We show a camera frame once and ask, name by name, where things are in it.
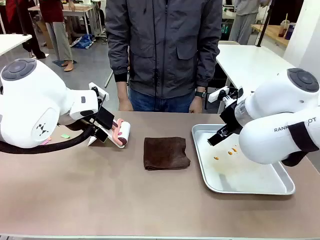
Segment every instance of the metal tray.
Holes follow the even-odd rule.
[[[223,194],[295,193],[295,184],[280,162],[262,165],[245,157],[239,147],[239,135],[233,134],[216,146],[209,145],[208,138],[223,126],[198,124],[192,128],[203,180],[209,189]]]

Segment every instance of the blue jeans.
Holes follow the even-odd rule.
[[[188,113],[195,92],[168,99],[156,98],[129,88],[129,100],[133,110],[138,112]]]

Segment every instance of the tray rim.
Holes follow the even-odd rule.
[[[292,180],[292,178],[290,177],[290,175],[288,174],[287,170],[284,168],[284,166],[280,163],[280,162],[276,162],[276,163],[273,163],[272,165],[279,165],[279,167],[286,173],[288,179],[290,180],[290,182],[293,184],[293,190],[290,191],[290,192],[287,192],[287,193],[263,193],[263,192],[243,192],[243,191],[221,191],[221,190],[217,190],[215,188],[213,188],[211,185],[209,185],[209,183],[207,182],[207,179],[206,179],[206,175],[205,175],[205,171],[204,171],[204,167],[203,167],[203,163],[202,161],[200,160],[199,156],[199,149],[198,149],[198,145],[196,144],[196,136],[195,136],[195,131],[194,129],[197,127],[197,126],[220,126],[221,128],[224,126],[225,124],[220,124],[220,123],[217,123],[217,124],[196,124],[192,127],[191,129],[191,133],[192,133],[192,139],[193,139],[193,143],[194,143],[194,147],[195,147],[195,150],[196,150],[196,155],[197,155],[197,158],[198,158],[198,161],[199,161],[199,165],[200,165],[200,169],[201,169],[201,173],[202,173],[202,178],[203,178],[203,181],[205,183],[205,185],[213,192],[215,193],[220,193],[220,194],[252,194],[252,195],[273,195],[273,196],[290,196],[290,195],[293,195],[295,192],[296,192],[296,185],[294,183],[294,181]]]

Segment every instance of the gray pants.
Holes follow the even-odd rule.
[[[247,45],[252,33],[251,24],[255,24],[257,13],[247,15],[236,15],[232,25],[229,41],[238,42],[241,45]]]
[[[46,22],[46,28],[58,60],[73,60],[64,22]]]

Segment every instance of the green paper scrap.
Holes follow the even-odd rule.
[[[67,134],[62,134],[60,137],[62,137],[62,138],[64,138],[64,139],[69,139],[69,138],[70,138],[70,136],[67,135]]]

